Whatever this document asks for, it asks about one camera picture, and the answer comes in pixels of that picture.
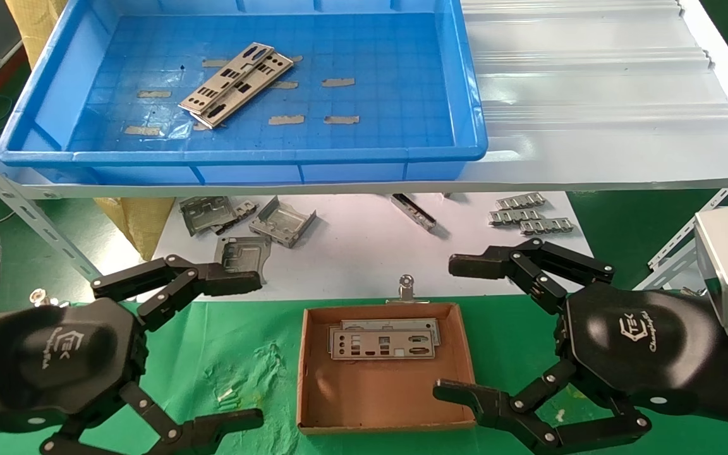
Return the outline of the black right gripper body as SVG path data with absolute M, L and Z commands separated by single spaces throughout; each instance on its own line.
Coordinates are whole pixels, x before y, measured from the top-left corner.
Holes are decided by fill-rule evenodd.
M 559 331 L 574 384 L 599 405 L 728 422 L 728 335 L 708 300 L 596 282 L 566 299 Z

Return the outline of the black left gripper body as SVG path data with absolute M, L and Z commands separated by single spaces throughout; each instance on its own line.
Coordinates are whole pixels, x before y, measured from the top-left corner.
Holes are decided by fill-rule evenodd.
M 148 355 L 142 325 L 109 299 L 0 313 L 0 433 L 101 425 Z

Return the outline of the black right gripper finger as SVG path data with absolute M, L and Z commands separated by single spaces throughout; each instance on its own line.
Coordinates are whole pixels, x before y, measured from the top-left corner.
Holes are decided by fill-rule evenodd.
M 564 313 L 568 292 L 549 274 L 586 287 L 612 282 L 615 271 L 609 263 L 538 238 L 516 246 L 488 246 L 480 255 L 449 258 L 452 276 L 509 279 L 550 315 Z
M 434 385 L 434 397 L 469 407 L 479 426 L 511 433 L 534 454 L 572 454 L 626 446 L 651 430 L 647 417 L 629 401 L 614 397 L 609 399 L 610 417 L 555 427 L 541 420 L 537 409 L 566 388 L 578 372 L 575 363 L 561 360 L 515 396 L 491 387 L 439 379 Z

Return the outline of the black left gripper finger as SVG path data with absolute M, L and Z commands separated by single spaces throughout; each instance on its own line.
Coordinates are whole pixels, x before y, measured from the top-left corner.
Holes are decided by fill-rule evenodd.
M 262 282 L 257 271 L 228 272 L 219 263 L 193 263 L 170 255 L 98 277 L 90 287 L 94 297 L 117 302 L 156 290 L 136 314 L 145 331 L 153 332 L 197 296 L 247 294 L 260 290 Z
M 147 454 L 214 454 L 226 435 L 249 431 L 265 423 L 263 411 L 246 409 L 194 418 L 175 423 L 138 383 L 129 382 L 119 390 L 119 400 L 130 406 L 159 436 Z M 40 446 L 41 454 L 116 454 L 104 447 L 81 443 L 87 428 L 83 421 L 68 420 Z

